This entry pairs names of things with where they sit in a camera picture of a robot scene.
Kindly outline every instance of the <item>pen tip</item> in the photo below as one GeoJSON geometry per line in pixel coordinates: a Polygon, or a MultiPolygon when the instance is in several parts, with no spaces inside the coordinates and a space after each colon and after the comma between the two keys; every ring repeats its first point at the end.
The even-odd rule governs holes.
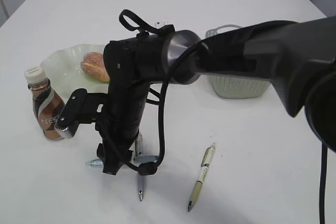
{"type": "Polygon", "coordinates": [[[140,199],[140,201],[142,201],[142,196],[143,196],[143,192],[139,191],[139,199],[140,199]]]}
{"type": "Polygon", "coordinates": [[[191,211],[192,207],[193,207],[193,202],[192,202],[192,201],[189,201],[189,204],[188,204],[188,212],[191,211]]]}

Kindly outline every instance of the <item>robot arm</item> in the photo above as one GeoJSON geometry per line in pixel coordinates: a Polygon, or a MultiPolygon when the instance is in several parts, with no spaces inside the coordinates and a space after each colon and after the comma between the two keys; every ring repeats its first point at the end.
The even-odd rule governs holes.
{"type": "Polygon", "coordinates": [[[153,28],[129,10],[120,14],[119,21],[139,33],[106,45],[108,94],[74,91],[75,99],[69,99],[56,127],[60,134],[72,137],[78,124],[95,122],[102,137],[97,156],[104,163],[104,173],[115,175],[123,164],[142,175],[155,173],[164,148],[156,164],[135,167],[129,162],[150,85],[189,84],[201,74],[269,80],[288,114],[296,116],[305,105],[312,130],[336,151],[336,17],[300,24],[267,22],[204,40],[192,31],[175,31],[172,25],[153,28]],[[124,16],[139,27],[131,26],[124,16]],[[100,104],[103,108],[98,113],[100,104]]]}

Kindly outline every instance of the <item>bottle label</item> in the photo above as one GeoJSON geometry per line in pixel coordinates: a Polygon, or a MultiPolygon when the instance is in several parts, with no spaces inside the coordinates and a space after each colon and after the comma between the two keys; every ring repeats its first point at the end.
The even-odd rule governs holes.
{"type": "Polygon", "coordinates": [[[64,107],[63,100],[50,86],[35,95],[34,114],[44,135],[50,140],[62,139],[54,127],[64,107]]]}

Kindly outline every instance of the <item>beige pen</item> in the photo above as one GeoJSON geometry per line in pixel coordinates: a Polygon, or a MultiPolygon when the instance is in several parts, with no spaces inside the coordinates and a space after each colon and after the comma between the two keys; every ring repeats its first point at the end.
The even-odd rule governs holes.
{"type": "Polygon", "coordinates": [[[202,163],[201,163],[201,171],[198,175],[198,178],[196,180],[196,183],[194,185],[193,192],[190,195],[189,203],[188,203],[188,212],[194,207],[198,196],[200,195],[203,182],[205,180],[206,174],[209,170],[209,166],[211,163],[211,160],[215,154],[216,150],[216,143],[213,143],[208,149],[206,149],[202,163]]]}

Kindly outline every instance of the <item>black strap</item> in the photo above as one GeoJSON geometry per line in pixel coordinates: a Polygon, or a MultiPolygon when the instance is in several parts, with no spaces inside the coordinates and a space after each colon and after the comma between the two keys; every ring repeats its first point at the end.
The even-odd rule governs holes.
{"type": "Polygon", "coordinates": [[[129,31],[135,31],[139,30],[139,32],[143,33],[145,31],[148,31],[152,34],[158,34],[159,29],[156,29],[155,27],[150,26],[148,23],[146,23],[144,20],[142,20],[137,14],[130,10],[123,10],[119,15],[119,22],[129,31]],[[138,27],[130,25],[124,18],[126,16],[127,18],[131,19],[133,22],[135,22],[138,27]]]}

